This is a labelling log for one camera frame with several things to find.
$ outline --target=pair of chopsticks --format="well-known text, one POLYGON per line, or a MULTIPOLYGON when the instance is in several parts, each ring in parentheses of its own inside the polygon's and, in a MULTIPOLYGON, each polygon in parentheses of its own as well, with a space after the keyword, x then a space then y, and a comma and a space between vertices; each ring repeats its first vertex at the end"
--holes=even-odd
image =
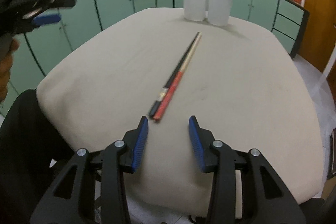
POLYGON ((202 33, 198 32, 186 52, 182 56, 180 62, 177 64, 172 75, 169 77, 167 83, 161 90, 159 97, 155 100, 152 108, 150 109, 148 116, 154 121, 158 122, 162 118, 167 106, 173 97, 173 94, 179 85, 179 82, 196 50, 198 42, 202 37, 202 33))

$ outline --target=person's leg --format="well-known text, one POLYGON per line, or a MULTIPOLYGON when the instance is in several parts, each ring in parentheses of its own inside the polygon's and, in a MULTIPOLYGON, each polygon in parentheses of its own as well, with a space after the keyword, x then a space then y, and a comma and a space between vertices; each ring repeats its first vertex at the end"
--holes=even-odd
POLYGON ((36 91, 23 92, 0 128, 0 207, 11 222, 29 223, 52 182, 51 159, 69 160, 73 153, 42 113, 36 91))

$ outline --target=silver screw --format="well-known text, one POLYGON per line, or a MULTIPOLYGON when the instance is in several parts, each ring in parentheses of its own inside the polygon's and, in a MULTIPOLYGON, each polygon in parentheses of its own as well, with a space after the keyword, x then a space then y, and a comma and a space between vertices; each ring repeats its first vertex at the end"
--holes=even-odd
POLYGON ((212 145, 214 147, 220 148, 220 147, 223 146, 223 143, 221 141, 219 141, 219 140, 215 140, 215 141, 212 142, 212 145))
POLYGON ((252 149, 251 154, 255 157, 258 157, 260 155, 260 151, 258 149, 252 149))
POLYGON ((77 150, 77 155, 78 156, 84 156, 86 154, 86 150, 84 148, 78 149, 77 150))
POLYGON ((115 147, 123 147, 125 145, 125 142, 123 140, 117 140, 115 143, 114 143, 114 146, 115 147))

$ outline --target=beige tablecloth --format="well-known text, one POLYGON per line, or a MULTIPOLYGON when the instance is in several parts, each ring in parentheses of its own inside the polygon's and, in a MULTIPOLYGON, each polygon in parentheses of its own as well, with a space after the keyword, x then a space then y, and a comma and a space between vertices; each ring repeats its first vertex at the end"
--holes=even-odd
MULTIPOLYGON (((202 128, 233 149, 258 148, 301 203, 321 187, 322 143, 305 84, 268 30, 230 18, 219 28, 153 8, 118 22, 58 64, 37 89, 42 110, 74 148, 106 148, 137 127, 196 32, 203 37, 159 124, 150 121, 142 166, 126 189, 150 204, 206 215, 212 174, 188 135, 202 128)), ((241 193, 238 190, 237 211, 241 193)))

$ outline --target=table top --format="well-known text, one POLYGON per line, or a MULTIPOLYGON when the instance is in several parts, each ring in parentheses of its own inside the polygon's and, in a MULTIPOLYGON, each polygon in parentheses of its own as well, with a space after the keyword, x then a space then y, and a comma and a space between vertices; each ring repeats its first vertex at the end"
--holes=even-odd
POLYGON ((128 193, 206 215, 212 174, 202 174, 194 159, 188 119, 195 115, 231 148, 258 148, 299 203, 312 198, 323 172, 313 102, 276 37, 253 23, 230 17, 221 28, 187 21, 183 9, 143 10, 58 64, 37 88, 40 106, 74 149, 104 149, 137 127, 199 31, 202 39, 166 113, 160 123, 149 122, 140 170, 125 176, 128 193))

